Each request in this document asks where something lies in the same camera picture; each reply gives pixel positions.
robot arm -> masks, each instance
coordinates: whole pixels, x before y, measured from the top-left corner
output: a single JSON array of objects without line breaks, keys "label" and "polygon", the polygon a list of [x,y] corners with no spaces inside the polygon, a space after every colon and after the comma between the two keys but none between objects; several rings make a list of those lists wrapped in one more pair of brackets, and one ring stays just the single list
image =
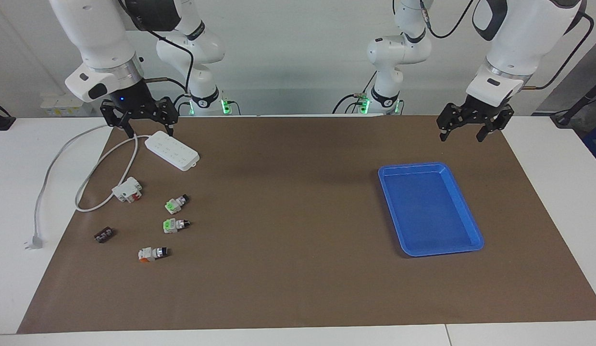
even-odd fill
[{"label": "robot arm", "polygon": [[[212,72],[204,66],[221,61],[225,57],[225,46],[217,35],[206,28],[193,0],[127,0],[126,8],[133,18],[137,18],[134,22],[140,30],[173,31],[166,40],[192,53],[193,66],[190,56],[183,50],[166,41],[157,42],[159,58],[184,77],[190,75],[187,87],[194,114],[228,114],[230,109],[223,90],[219,90]],[[160,20],[160,13],[167,15]]]},{"label": "robot arm", "polygon": [[575,24],[586,0],[480,0],[473,26],[492,42],[460,107],[448,103],[437,120],[441,140],[465,124],[483,124],[477,139],[505,128],[509,99],[522,91],[541,59]]},{"label": "robot arm", "polygon": [[[109,96],[111,100],[104,100],[100,108],[106,122],[124,129],[130,137],[130,119],[157,121],[171,135],[179,114],[169,97],[154,100],[151,96],[115,0],[50,0],[50,4],[83,59],[83,64],[65,80],[74,95],[85,102]],[[203,102],[197,105],[206,112],[223,114],[221,102],[212,102],[221,98],[221,92],[210,71],[201,64],[220,61],[225,50],[218,37],[205,30],[193,0],[127,0],[124,4],[140,30],[179,30],[180,34],[172,33],[168,41],[193,53],[194,78],[188,85],[193,99],[211,100],[206,107]],[[166,42],[158,44],[158,52],[164,61],[187,74],[189,55]]]},{"label": "robot arm", "polygon": [[[375,86],[368,94],[368,112],[391,113],[403,83],[403,73],[397,66],[426,61],[432,50],[420,0],[395,1],[395,22],[401,35],[377,38],[368,48],[369,60],[377,68]],[[425,6],[432,3],[433,0],[426,0]]]}]

plastic tray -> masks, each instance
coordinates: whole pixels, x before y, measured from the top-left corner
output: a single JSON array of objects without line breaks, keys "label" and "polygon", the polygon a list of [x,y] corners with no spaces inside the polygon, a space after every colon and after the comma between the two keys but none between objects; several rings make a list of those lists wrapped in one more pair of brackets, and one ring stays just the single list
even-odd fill
[{"label": "plastic tray", "polygon": [[469,252],[484,239],[452,171],[440,162],[379,169],[404,252],[413,257]]}]

table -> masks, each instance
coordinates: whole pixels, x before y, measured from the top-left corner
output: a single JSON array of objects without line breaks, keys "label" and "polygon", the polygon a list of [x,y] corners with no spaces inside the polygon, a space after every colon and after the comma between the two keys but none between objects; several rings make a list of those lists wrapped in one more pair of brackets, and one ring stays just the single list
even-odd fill
[{"label": "table", "polygon": [[[25,251],[35,198],[46,167],[72,136],[101,118],[19,120],[0,132],[0,334],[14,333],[73,212],[73,196],[100,156],[109,129],[74,144],[56,164],[41,210],[45,247]],[[504,132],[529,180],[596,293],[596,160],[573,131],[547,118],[513,118]],[[185,344],[324,345],[596,345],[596,321],[523,324],[392,326],[368,328],[147,331],[53,335],[0,335],[0,345]]]}]

power strip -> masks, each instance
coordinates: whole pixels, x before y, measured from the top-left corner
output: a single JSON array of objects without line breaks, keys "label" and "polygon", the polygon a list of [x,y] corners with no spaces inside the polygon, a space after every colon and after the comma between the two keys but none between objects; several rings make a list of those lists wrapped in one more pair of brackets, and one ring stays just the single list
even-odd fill
[{"label": "power strip", "polygon": [[144,145],[181,171],[188,171],[199,161],[199,154],[194,149],[182,144],[166,132],[158,131],[144,142]]}]

